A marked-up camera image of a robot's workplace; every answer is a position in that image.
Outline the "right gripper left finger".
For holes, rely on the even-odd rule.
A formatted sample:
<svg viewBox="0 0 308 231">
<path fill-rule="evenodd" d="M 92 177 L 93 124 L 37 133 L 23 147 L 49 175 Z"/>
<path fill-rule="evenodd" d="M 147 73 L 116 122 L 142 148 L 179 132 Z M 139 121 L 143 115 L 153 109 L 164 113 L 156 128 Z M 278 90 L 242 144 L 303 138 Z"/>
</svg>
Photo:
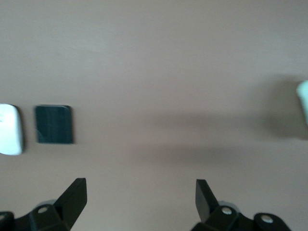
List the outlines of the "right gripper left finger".
<svg viewBox="0 0 308 231">
<path fill-rule="evenodd" d="M 14 231 L 71 231 L 87 204 L 87 183 L 77 178 L 53 204 L 41 204 L 14 221 Z"/>
</svg>

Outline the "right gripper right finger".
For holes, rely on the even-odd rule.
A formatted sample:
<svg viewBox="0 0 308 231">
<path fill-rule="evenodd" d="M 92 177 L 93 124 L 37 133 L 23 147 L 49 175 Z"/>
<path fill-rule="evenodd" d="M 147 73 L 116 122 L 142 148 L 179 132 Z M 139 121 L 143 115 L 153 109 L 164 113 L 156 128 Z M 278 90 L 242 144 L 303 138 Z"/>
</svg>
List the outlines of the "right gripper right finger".
<svg viewBox="0 0 308 231">
<path fill-rule="evenodd" d="M 218 203 L 206 180 L 196 181 L 195 205 L 201 221 L 191 231 L 255 231 L 252 220 Z"/>
</svg>

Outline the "small black square box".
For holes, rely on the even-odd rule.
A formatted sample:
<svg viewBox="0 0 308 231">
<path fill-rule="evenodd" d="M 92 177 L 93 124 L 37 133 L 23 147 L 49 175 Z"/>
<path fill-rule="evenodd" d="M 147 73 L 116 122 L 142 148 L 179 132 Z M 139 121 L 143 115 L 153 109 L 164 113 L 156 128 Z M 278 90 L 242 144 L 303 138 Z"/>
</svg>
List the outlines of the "small black square box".
<svg viewBox="0 0 308 231">
<path fill-rule="evenodd" d="M 72 109 L 68 105 L 37 105 L 34 108 L 37 141 L 47 144 L 72 144 Z"/>
</svg>

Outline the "white computer mouse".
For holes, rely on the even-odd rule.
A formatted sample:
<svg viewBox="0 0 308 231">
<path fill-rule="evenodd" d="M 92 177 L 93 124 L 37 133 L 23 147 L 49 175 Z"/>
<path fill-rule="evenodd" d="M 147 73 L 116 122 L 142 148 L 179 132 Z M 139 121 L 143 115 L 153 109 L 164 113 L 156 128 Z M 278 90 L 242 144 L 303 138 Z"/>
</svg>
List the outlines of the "white computer mouse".
<svg viewBox="0 0 308 231">
<path fill-rule="evenodd" d="M 0 154 L 21 155 L 23 147 L 23 129 L 18 109 L 11 104 L 0 103 Z"/>
</svg>

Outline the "green dinosaur plush toy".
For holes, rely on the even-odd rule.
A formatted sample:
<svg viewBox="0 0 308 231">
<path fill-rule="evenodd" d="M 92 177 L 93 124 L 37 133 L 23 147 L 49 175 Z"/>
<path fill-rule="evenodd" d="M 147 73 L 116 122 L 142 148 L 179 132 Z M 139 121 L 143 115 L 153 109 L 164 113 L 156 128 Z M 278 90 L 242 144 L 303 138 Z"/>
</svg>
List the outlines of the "green dinosaur plush toy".
<svg viewBox="0 0 308 231">
<path fill-rule="evenodd" d="M 308 80 L 298 84 L 296 88 L 296 93 L 300 100 L 301 108 L 305 118 L 305 123 L 308 126 Z"/>
</svg>

